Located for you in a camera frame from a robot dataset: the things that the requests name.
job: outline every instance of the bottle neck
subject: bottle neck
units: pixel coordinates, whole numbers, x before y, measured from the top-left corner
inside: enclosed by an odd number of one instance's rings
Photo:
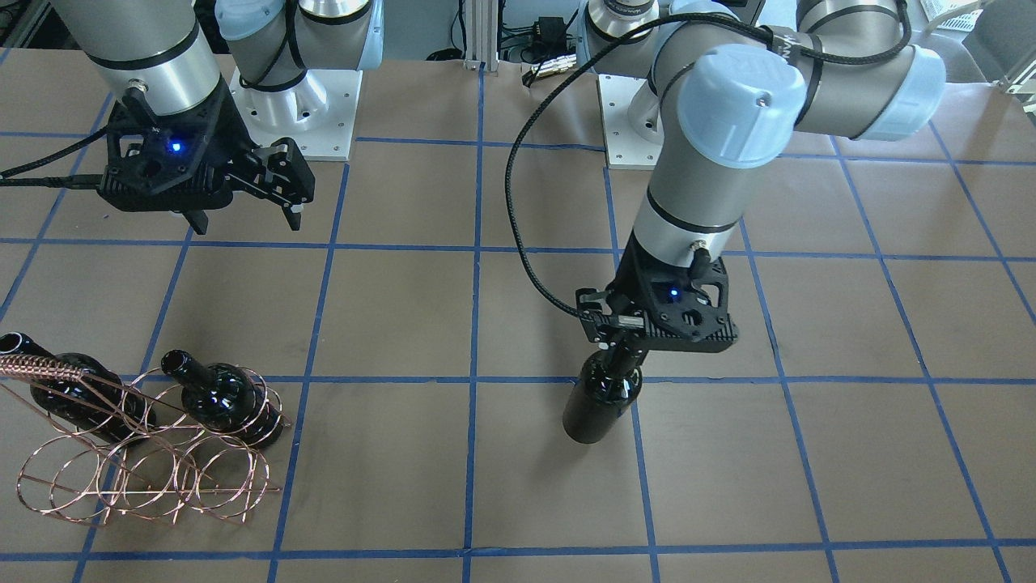
[[[23,334],[22,332],[11,332],[10,334],[0,337],[0,356],[6,355],[54,358],[54,355],[49,353],[47,349],[33,342],[28,334]]]
[[[171,351],[162,358],[162,372],[184,387],[206,389],[215,385],[215,374],[185,351]]]

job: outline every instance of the black cable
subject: black cable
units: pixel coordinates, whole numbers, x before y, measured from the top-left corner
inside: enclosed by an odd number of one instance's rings
[[[274,57],[270,58],[269,63],[266,64],[266,68],[262,69],[259,78],[255,81],[248,81],[243,76],[238,76],[237,82],[241,85],[241,87],[250,89],[252,87],[259,86],[266,79],[266,76],[269,75],[269,71],[274,70],[274,65],[277,64],[277,61],[281,60],[281,55],[284,54],[284,49],[288,46],[288,41],[291,39],[291,23],[289,20],[294,17],[294,10],[291,9],[292,6],[293,4],[291,4],[291,0],[289,0],[284,7],[284,36],[281,37],[281,45],[278,46],[277,51],[274,53]]]
[[[457,26],[457,21],[459,19],[460,19],[460,10],[458,9],[457,13],[454,14],[454,19],[452,21],[450,21],[450,46],[453,47],[454,49],[458,50],[458,51],[460,50],[460,47],[458,47],[457,46],[457,41],[454,40],[453,29],[454,29],[454,27]]]
[[[903,47],[906,46],[906,42],[910,41],[910,21],[908,20],[905,14],[905,0],[897,0],[896,5],[899,9],[900,18],[903,23],[903,38],[901,38],[899,42],[897,42],[896,46],[893,47],[892,49],[889,49],[888,51],[884,51],[882,53],[877,53],[875,55],[870,55],[868,57],[843,57],[839,55],[830,55],[827,53],[812,51],[812,50],[810,50],[809,53],[807,53],[806,49],[802,50],[802,54],[810,56],[811,58],[814,59],[819,59],[826,62],[832,62],[836,64],[873,64],[875,62],[883,62],[885,60],[892,58]],[[568,76],[565,79],[565,81],[563,81],[556,88],[554,88],[554,90],[551,91],[550,94],[548,94],[543,99],[540,106],[536,108],[536,111],[534,111],[533,114],[529,115],[528,119],[525,121],[525,124],[522,125],[521,130],[518,132],[518,137],[515,138],[515,142],[511,146],[511,152],[510,154],[508,154],[508,164],[507,168],[503,171],[503,196],[507,199],[508,218],[511,222],[511,234],[514,235],[515,245],[518,247],[518,256],[521,258],[522,267],[524,267],[525,274],[533,283],[533,286],[536,287],[536,290],[539,291],[540,295],[543,296],[548,302],[553,304],[554,308],[556,308],[557,310],[564,312],[565,314],[571,317],[578,318],[580,320],[588,320],[588,316],[581,315],[579,311],[566,304],[565,302],[559,300],[556,296],[551,294],[550,290],[547,289],[546,286],[543,284],[543,282],[540,281],[540,278],[536,275],[536,271],[533,270],[533,265],[531,263],[529,263],[528,252],[525,250],[525,243],[522,240],[521,232],[518,229],[518,221],[517,217],[515,216],[514,193],[511,190],[511,175],[514,173],[515,157],[518,155],[518,150],[521,147],[522,140],[525,139],[525,136],[528,134],[529,129],[533,128],[533,125],[536,123],[536,121],[540,118],[541,115],[543,115],[543,112],[547,109],[547,107],[549,107],[550,104],[553,103],[554,98],[556,98],[562,91],[564,91],[570,85],[575,83],[576,79],[578,79],[580,76],[582,76],[582,74],[593,68],[594,65],[597,64],[601,59],[603,59],[609,53],[614,51],[616,48],[623,46],[623,43],[629,40],[630,38],[642,32],[651,30],[653,28],[662,26],[664,24],[678,23],[678,22],[709,23],[714,26],[719,26],[721,28],[732,30],[745,36],[755,38],[756,40],[759,40],[760,42],[767,46],[770,46],[771,41],[773,40],[773,33],[766,29],[756,28],[744,24],[742,22],[732,20],[727,16],[720,16],[715,13],[696,12],[696,13],[669,14],[667,17],[662,17],[660,19],[656,19],[649,23],[642,24],[634,28],[633,30],[630,30],[626,34],[623,34],[622,36],[612,40],[611,42],[609,42],[607,47],[601,49],[600,52],[591,57],[588,61],[579,66],[579,68],[574,70],[572,75]]]
[[[48,164],[50,164],[52,162],[55,162],[57,159],[60,159],[60,158],[64,157],[65,155],[68,155],[69,153],[71,153],[74,151],[78,151],[80,149],[83,149],[84,147],[86,147],[86,146],[90,145],[91,143],[93,143],[93,142],[99,140],[100,138],[103,138],[105,136],[105,134],[107,134],[107,133],[108,133],[108,126],[102,127],[102,128],[97,129],[96,132],[90,134],[89,136],[83,138],[82,140],[80,140],[80,141],[71,144],[70,146],[62,148],[62,149],[59,149],[59,150],[55,151],[54,153],[52,153],[52,154],[50,154],[48,156],[40,157],[39,159],[36,159],[35,162],[29,162],[28,164],[23,164],[21,166],[16,166],[16,167],[13,167],[13,168],[11,168],[9,170],[4,170],[3,172],[0,172],[0,178],[9,178],[11,176],[17,176],[17,175],[22,174],[24,172],[28,172],[30,170],[35,170],[36,168],[40,168],[42,166],[47,166]]]
[[[100,185],[100,174],[46,176],[42,178],[2,178],[0,179],[0,186],[44,186],[66,187],[69,190],[95,190]]]
[[[579,16],[579,8],[576,8],[576,11],[572,12],[572,18],[569,19],[569,22],[565,23],[565,37],[562,38],[560,41],[566,43],[566,48],[568,48],[569,27],[571,27],[572,23],[575,22],[577,16]],[[547,47],[544,48],[543,57],[540,59],[540,65],[536,67],[536,72],[534,72],[533,75],[528,76],[528,82],[527,83],[525,82],[525,79],[522,78],[522,82],[521,82],[522,85],[524,85],[526,87],[531,87],[533,83],[536,83],[536,80],[540,77],[540,71],[543,70],[544,63],[546,63],[548,60],[550,60],[551,52],[557,50],[557,42],[558,42],[558,39],[554,38],[553,42],[551,42],[550,46],[547,46]]]
[[[457,19],[460,20],[460,45],[467,58],[467,27],[464,25],[464,0],[457,0]]]
[[[831,55],[824,53],[822,51],[814,51],[813,49],[807,49],[803,47],[801,53],[805,57],[810,57],[818,61],[829,62],[833,64],[853,64],[853,65],[863,65],[863,64],[876,64],[880,62],[885,62],[892,57],[899,54],[906,45],[910,43],[910,37],[912,34],[910,28],[910,16],[906,13],[906,0],[896,0],[896,11],[899,13],[899,23],[902,25],[903,33],[899,38],[899,41],[895,43],[894,47],[888,51],[883,51],[874,55],[868,55],[866,57],[843,57],[840,55]]]

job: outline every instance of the black band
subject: black band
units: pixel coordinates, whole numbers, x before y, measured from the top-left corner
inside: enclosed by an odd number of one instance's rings
[[[650,187],[648,188],[648,203],[651,204],[651,207],[654,208],[656,212],[658,212],[659,216],[665,218],[665,222],[691,232],[700,232],[701,234],[723,232],[726,230],[730,230],[731,228],[733,228],[735,225],[738,224],[738,221],[735,221],[728,225],[722,225],[718,227],[703,227],[701,225],[695,225],[694,223],[688,223],[687,221],[678,218],[677,216],[670,214],[668,210],[662,208],[662,205],[659,204],[657,200],[655,200],[655,196],[652,195]]]
[[[837,18],[844,17],[845,14],[855,14],[856,12],[882,12],[883,14],[888,14],[892,17],[893,19],[896,20],[896,22],[899,21],[899,14],[886,8],[885,6],[850,6],[848,8],[842,8],[841,10],[831,12],[830,14],[816,21],[816,23],[814,23],[813,26],[809,27],[809,30],[806,31],[806,34],[812,34],[813,31],[815,31],[816,29],[821,28],[822,26],[828,24],[829,22]]]
[[[623,4],[618,0],[604,0],[604,7],[608,8],[616,14],[622,14],[624,17],[639,17],[641,14],[646,14],[651,11],[651,7],[655,2],[650,0],[643,4],[638,4],[636,6],[630,6]]]
[[[612,36],[612,35],[608,34],[607,32],[601,30],[597,26],[597,24],[594,22],[594,19],[589,18],[589,10],[586,10],[586,24],[594,30],[594,32],[597,33],[598,36],[600,36],[601,38],[604,38],[605,40],[607,40],[609,42],[613,42],[613,41],[615,41],[615,40],[618,39],[617,36]],[[624,40],[623,45],[636,45],[637,42],[640,42],[641,40],[643,40],[644,38],[648,38],[649,36],[651,36],[651,35],[650,34],[639,34],[637,36],[634,36],[633,38],[630,38],[629,40]]]
[[[86,56],[90,57],[91,61],[97,63],[98,65],[105,68],[111,68],[115,70],[142,70],[145,68],[151,68],[152,66],[159,66],[160,64],[165,64],[175,59],[176,57],[182,55],[183,53],[188,52],[188,49],[190,49],[191,46],[194,45],[195,40],[198,39],[199,34],[201,34],[201,27],[198,26],[198,21],[195,21],[194,28],[192,28],[191,32],[189,32],[188,35],[183,37],[183,40],[180,40],[179,42],[173,45],[168,50],[163,51],[157,55],[154,55],[153,57],[146,57],[143,59],[133,59],[130,61],[110,61],[108,59],[95,57],[89,53]]]
[[[303,82],[303,79],[306,79],[307,72],[309,71],[303,69],[303,71],[298,74],[298,77],[295,77],[290,81],[285,81],[284,83],[279,83],[277,85],[253,85],[248,81],[246,81],[244,83],[241,84],[241,87],[244,87],[247,89],[255,89],[256,91],[262,91],[264,93],[276,93],[278,91],[284,91],[285,89],[290,89],[295,85],[298,85],[299,83]]]
[[[828,0],[810,0],[809,2],[802,2],[799,4],[799,8],[796,9],[796,21],[795,25],[797,27],[802,27],[802,19],[806,18],[809,10],[819,6],[821,4],[827,2]]]
[[[310,20],[318,24],[326,24],[328,26],[338,26],[341,24],[349,24],[350,22],[356,22],[359,19],[364,18],[365,16],[367,16],[367,12],[371,11],[371,4],[373,3],[374,3],[373,1],[368,2],[364,4],[363,8],[356,10],[355,12],[352,12],[351,14],[345,14],[343,17],[320,17],[317,14],[311,14],[306,10],[299,10],[299,12],[301,12],[303,17],[305,17],[306,20]]]
[[[824,43],[821,41],[819,37],[816,35],[809,35],[809,38],[813,41],[813,50],[817,53],[824,52]],[[824,61],[821,59],[813,59],[813,72],[809,76],[809,87],[806,88],[806,103],[803,104],[802,110],[799,112],[799,117],[796,118],[795,124],[798,125],[804,117],[806,117],[806,112],[813,105],[813,97],[816,96],[816,89],[821,86],[821,76],[824,75]]]
[[[291,60],[298,68],[306,68],[303,62],[303,55],[298,52],[298,37],[295,34],[295,12],[298,11],[298,0],[288,0],[284,10],[285,37],[288,39],[288,49],[291,51]]]

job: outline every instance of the wine bottle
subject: wine bottle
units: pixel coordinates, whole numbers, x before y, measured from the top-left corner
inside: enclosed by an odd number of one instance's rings
[[[94,377],[121,386],[118,375],[108,371],[92,357],[79,353],[52,355],[37,345],[27,334],[12,332],[0,337],[0,355],[26,355],[53,358],[65,365],[86,371]],[[36,385],[41,385],[50,391],[29,385],[32,401],[45,411],[57,415],[80,430],[90,432],[108,443],[118,443],[136,432],[131,429],[123,415],[134,419],[145,428],[155,427],[154,411],[149,410],[147,421],[144,420],[146,404],[144,398],[96,381],[54,381],[34,379]]]
[[[206,367],[184,351],[170,351],[162,357],[162,371],[180,384],[183,409],[206,430],[236,437],[257,449],[281,436],[281,413],[237,367],[223,362]]]

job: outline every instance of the light blue joint cap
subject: light blue joint cap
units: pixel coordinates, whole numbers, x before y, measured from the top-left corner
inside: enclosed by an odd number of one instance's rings
[[[896,95],[858,140],[894,142],[913,136],[931,119],[946,88],[946,66],[934,52],[914,47],[914,62]]]
[[[706,12],[714,13],[719,12],[726,14],[733,20],[739,20],[738,14],[730,11],[730,8],[720,4],[719,2],[713,2],[712,0],[672,0],[672,4],[669,4],[670,14],[691,14],[695,12]],[[669,40],[673,32],[677,29],[684,26],[687,23],[684,22],[673,22],[669,24],[663,24],[658,29],[658,39],[656,40],[655,49],[655,59],[658,59],[658,54],[662,51],[662,47]]]
[[[284,0],[218,0],[215,22],[227,40],[252,36],[284,9]]]
[[[367,40],[364,41],[364,52],[359,55],[356,70],[370,70],[381,66],[385,46],[385,12],[382,0],[371,0],[371,21],[367,27]]]
[[[728,168],[755,168],[792,139],[806,83],[766,49],[722,45],[697,60],[677,98],[680,126],[702,155]]]

